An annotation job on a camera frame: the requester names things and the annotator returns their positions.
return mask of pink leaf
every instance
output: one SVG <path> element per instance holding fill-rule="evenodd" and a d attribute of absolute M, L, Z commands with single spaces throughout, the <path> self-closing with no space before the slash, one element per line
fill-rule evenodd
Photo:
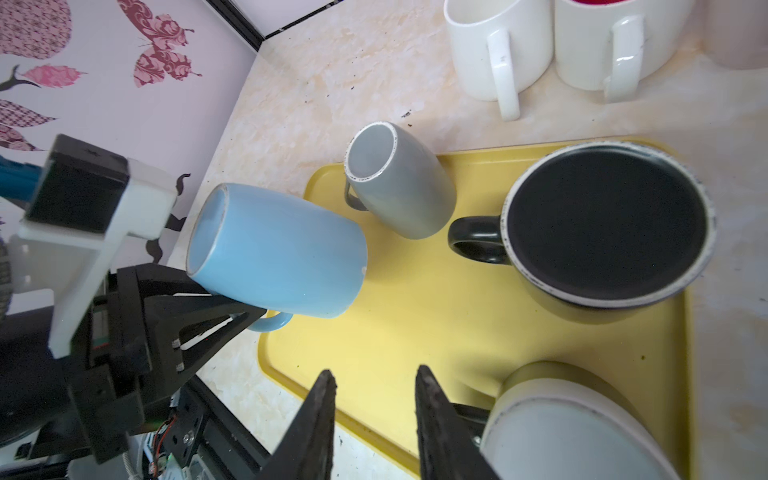
<path fill-rule="evenodd" d="M 22 77 L 29 78 L 43 87 L 61 88 L 74 84 L 83 73 L 64 65 L 43 65 L 22 74 Z"/>
<path fill-rule="evenodd" d="M 35 127 L 56 120 L 15 104 L 12 101 L 0 100 L 0 124 L 12 127 Z"/>
<path fill-rule="evenodd" d="M 26 141 L 18 131 L 5 125 L 0 125 L 0 147 L 20 151 L 40 151 L 35 145 Z"/>
<path fill-rule="evenodd" d="M 0 54 L 45 60 L 72 36 L 67 0 L 1 0 Z"/>

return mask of white mug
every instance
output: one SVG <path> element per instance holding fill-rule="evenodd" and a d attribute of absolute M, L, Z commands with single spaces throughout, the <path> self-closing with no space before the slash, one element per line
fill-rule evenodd
<path fill-rule="evenodd" d="M 552 60 L 551 0 L 445 0 L 443 14 L 464 91 L 518 119 L 518 92 Z"/>
<path fill-rule="evenodd" d="M 554 58 L 572 87 L 634 97 L 637 83 L 667 63 L 695 0 L 554 0 Z"/>

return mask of countertop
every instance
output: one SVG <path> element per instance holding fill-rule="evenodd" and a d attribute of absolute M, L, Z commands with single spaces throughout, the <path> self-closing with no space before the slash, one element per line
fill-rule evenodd
<path fill-rule="evenodd" d="M 521 94 L 522 116 L 459 88 L 441 0 L 345 0 L 267 40 L 253 64 L 169 265 L 184 268 L 211 189 L 240 182 L 303 194 L 343 160 L 353 135 L 386 120 L 434 152 L 641 134 L 669 144 L 706 185 L 718 215 L 713 260 L 692 285 L 695 469 L 700 479 L 768 471 L 768 69 L 734 71 L 702 53 L 697 22 L 680 50 L 603 104 L 551 66 Z M 260 372 L 258 334 L 229 342 L 198 373 L 273 451 L 300 406 Z M 333 478 L 409 478 L 336 428 Z"/>

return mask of butterfly decal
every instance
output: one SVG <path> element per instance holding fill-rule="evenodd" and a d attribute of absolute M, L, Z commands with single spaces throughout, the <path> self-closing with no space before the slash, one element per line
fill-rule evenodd
<path fill-rule="evenodd" d="M 134 27 L 151 42 L 136 61 L 134 82 L 137 87 L 160 83 L 166 74 L 177 80 L 184 80 L 189 74 L 203 76 L 192 71 L 192 62 L 186 55 L 173 51 L 186 45 L 185 32 L 194 30 L 180 27 L 168 14 L 152 16 L 149 7 L 139 0 L 118 0 L 118 4 Z"/>

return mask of white mug handle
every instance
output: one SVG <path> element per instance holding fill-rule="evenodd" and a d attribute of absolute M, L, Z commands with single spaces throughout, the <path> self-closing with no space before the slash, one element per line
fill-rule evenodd
<path fill-rule="evenodd" d="M 643 66 L 645 33 L 643 15 L 624 17 L 611 28 L 614 39 L 611 76 L 605 79 L 605 101 L 626 101 L 634 97 Z"/>
<path fill-rule="evenodd" d="M 504 29 L 494 31 L 488 36 L 487 42 L 502 120 L 517 120 L 520 118 L 520 102 L 515 89 L 515 74 L 512 70 L 509 32 Z"/>

